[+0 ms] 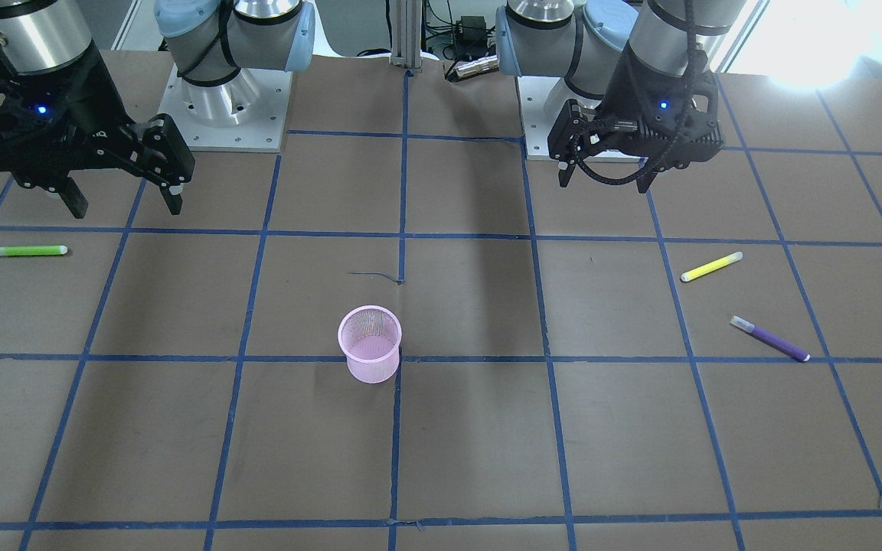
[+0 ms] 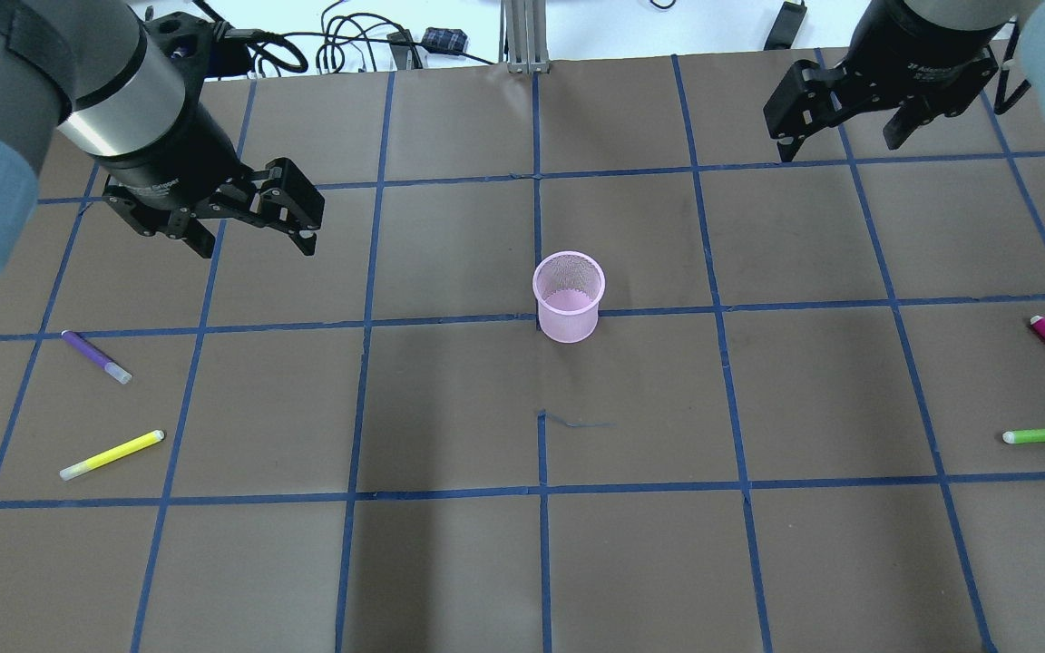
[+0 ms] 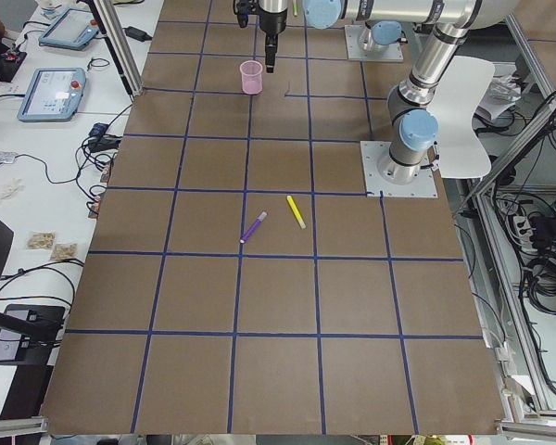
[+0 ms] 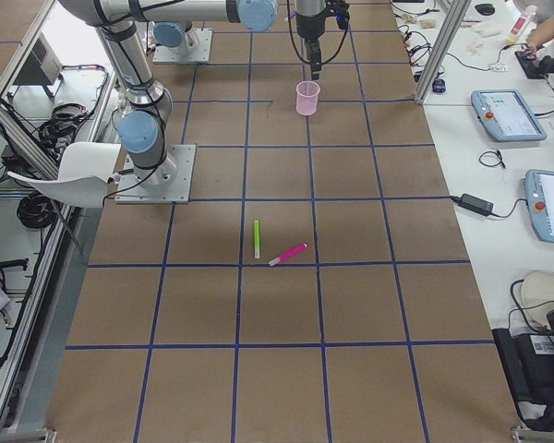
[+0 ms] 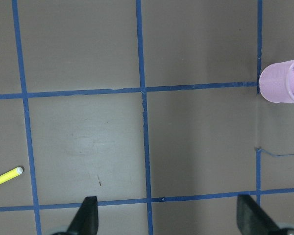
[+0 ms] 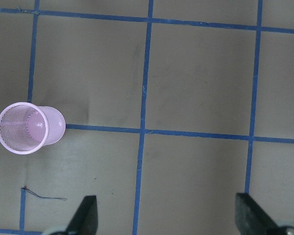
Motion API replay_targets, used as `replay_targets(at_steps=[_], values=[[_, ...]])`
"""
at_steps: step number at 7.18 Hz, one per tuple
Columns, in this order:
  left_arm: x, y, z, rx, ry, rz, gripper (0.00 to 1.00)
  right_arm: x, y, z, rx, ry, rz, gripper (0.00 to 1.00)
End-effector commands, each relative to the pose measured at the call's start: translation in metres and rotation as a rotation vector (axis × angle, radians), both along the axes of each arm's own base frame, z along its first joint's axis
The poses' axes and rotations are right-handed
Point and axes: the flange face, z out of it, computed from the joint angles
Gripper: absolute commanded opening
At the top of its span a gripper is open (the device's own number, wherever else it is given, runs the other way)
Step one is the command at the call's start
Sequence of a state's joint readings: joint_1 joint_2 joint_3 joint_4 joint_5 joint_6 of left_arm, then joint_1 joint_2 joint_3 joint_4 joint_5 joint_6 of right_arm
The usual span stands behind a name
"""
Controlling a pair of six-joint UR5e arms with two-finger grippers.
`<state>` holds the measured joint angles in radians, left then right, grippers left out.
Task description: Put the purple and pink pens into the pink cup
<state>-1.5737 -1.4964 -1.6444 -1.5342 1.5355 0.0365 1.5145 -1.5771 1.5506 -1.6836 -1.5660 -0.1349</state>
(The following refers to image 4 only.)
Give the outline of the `person's hand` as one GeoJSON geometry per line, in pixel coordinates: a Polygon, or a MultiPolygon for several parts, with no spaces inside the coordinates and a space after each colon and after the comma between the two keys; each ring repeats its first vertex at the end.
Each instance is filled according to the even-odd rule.
{"type": "Polygon", "coordinates": [[[532,37],[528,37],[526,39],[526,45],[527,45],[527,48],[532,53],[535,53],[541,47],[542,43],[538,42],[536,39],[533,39],[532,37]]]}

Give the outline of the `person's forearm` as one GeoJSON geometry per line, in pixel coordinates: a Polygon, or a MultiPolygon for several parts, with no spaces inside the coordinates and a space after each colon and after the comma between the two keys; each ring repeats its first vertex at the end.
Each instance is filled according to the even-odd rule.
{"type": "Polygon", "coordinates": [[[539,24],[529,36],[541,42],[542,45],[554,38],[554,16],[539,24]]]}

